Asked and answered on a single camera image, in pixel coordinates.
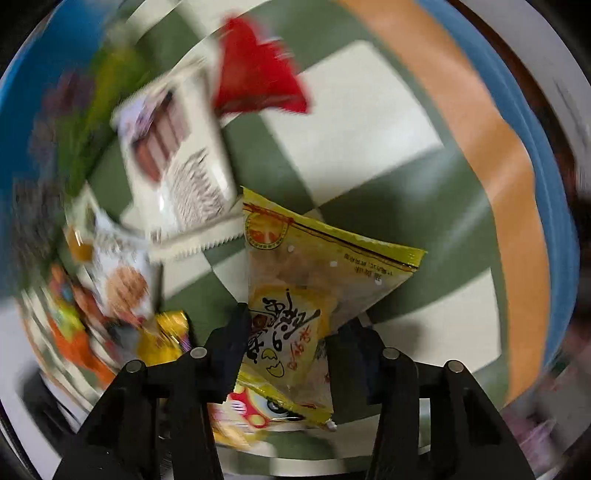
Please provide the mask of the white Franzzi cookie packet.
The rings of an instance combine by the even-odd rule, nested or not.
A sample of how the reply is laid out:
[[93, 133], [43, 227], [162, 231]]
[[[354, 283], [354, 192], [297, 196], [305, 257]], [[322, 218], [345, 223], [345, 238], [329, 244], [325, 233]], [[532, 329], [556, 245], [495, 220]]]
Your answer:
[[111, 116], [149, 257], [164, 262], [242, 236], [242, 198], [204, 65], [176, 67]]

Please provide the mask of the white round cracker packet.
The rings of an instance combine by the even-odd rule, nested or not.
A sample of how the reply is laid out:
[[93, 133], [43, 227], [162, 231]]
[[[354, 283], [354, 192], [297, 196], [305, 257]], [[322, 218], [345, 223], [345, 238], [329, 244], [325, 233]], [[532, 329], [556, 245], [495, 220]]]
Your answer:
[[147, 242], [99, 210], [92, 246], [89, 275], [101, 313], [136, 327], [150, 320], [159, 267], [150, 263]]

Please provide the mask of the red triangular snack packet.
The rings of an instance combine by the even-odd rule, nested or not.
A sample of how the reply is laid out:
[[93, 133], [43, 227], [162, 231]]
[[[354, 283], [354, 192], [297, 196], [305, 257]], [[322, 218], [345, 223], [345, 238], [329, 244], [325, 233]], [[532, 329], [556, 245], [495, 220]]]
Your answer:
[[221, 70], [213, 98], [217, 115], [267, 108], [308, 114], [308, 93], [283, 40], [267, 34], [249, 16], [229, 16], [221, 27], [221, 47]]

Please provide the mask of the brown snack packet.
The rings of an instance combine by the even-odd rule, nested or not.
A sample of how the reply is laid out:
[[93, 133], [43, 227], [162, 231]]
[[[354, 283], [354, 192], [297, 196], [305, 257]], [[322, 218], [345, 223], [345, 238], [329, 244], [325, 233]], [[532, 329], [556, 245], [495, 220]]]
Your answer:
[[72, 293], [77, 306], [92, 322], [102, 326], [108, 324], [110, 319], [106, 317], [97, 305], [92, 293], [80, 285], [72, 286]]

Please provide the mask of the orange snack packet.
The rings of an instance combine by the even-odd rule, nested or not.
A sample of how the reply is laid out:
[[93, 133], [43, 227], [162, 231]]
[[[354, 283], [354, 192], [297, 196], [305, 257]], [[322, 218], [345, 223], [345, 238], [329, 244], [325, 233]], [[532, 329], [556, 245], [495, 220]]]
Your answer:
[[83, 323], [77, 320], [73, 325], [60, 326], [52, 317], [49, 326], [58, 351], [78, 367], [91, 371], [98, 379], [99, 386], [106, 388], [114, 379], [113, 371], [92, 351], [90, 337]]

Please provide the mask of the green white checkered bedsheet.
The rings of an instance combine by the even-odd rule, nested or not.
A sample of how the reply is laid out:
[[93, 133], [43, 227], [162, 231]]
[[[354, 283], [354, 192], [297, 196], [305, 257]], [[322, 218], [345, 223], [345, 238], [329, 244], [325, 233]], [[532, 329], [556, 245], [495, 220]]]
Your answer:
[[[35, 90], [98, 61], [107, 26], [64, 1], [18, 69]], [[279, 34], [314, 104], [223, 120], [236, 179], [329, 225], [428, 251], [421, 270], [362, 323], [418, 361], [465, 362], [501, 408], [534, 384], [572, 314], [579, 247], [551, 147], [516, 80], [446, 1], [124, 1], [115, 12], [152, 77], [217, 61], [218, 31], [245, 13]], [[163, 307], [197, 340], [245, 296], [232, 239], [164, 266]], [[221, 447], [228, 472], [342, 474], [369, 466], [379, 408], [332, 383], [335, 433], [277, 427], [252, 453]]]

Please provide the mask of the blue and green carton box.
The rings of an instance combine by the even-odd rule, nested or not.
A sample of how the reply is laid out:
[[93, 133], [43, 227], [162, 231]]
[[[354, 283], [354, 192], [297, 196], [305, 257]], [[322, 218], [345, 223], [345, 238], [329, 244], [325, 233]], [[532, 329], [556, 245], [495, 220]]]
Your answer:
[[114, 108], [150, 77], [125, 22], [136, 1], [62, 1], [1, 81], [1, 295], [34, 282], [114, 140]]

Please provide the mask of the clear packet with orange ball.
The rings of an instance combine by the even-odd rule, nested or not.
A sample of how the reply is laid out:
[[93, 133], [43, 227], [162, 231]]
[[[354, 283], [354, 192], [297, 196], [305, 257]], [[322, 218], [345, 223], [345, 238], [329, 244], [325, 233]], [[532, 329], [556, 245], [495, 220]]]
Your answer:
[[96, 214], [99, 205], [88, 183], [65, 209], [64, 237], [75, 262], [92, 261]]

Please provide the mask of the yellow guoba snack bag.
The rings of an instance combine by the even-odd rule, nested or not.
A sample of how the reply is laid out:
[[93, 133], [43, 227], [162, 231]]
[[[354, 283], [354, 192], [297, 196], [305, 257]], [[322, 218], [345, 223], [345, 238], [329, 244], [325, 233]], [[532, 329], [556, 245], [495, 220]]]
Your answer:
[[[159, 313], [140, 329], [136, 355], [148, 366], [172, 362], [188, 351], [189, 321], [180, 311]], [[304, 422], [303, 416], [239, 383], [223, 403], [209, 405], [208, 412], [214, 440], [239, 450], [252, 449], [280, 425]]]

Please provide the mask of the yellow egg cake packet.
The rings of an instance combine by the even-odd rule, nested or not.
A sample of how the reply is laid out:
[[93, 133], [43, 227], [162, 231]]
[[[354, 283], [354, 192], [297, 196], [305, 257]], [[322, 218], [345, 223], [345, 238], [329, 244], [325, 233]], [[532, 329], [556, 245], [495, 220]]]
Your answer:
[[370, 239], [245, 189], [250, 328], [238, 382], [324, 427], [332, 421], [325, 339], [420, 268], [424, 250]]

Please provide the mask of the green colourful candy packet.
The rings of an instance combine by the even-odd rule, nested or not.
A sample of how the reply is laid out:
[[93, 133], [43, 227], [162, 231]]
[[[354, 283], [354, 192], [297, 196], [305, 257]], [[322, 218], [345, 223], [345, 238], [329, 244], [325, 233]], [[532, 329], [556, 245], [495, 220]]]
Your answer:
[[51, 328], [59, 342], [83, 342], [88, 339], [87, 329], [82, 320], [81, 310], [74, 299], [74, 284], [59, 263], [49, 269], [48, 306]]

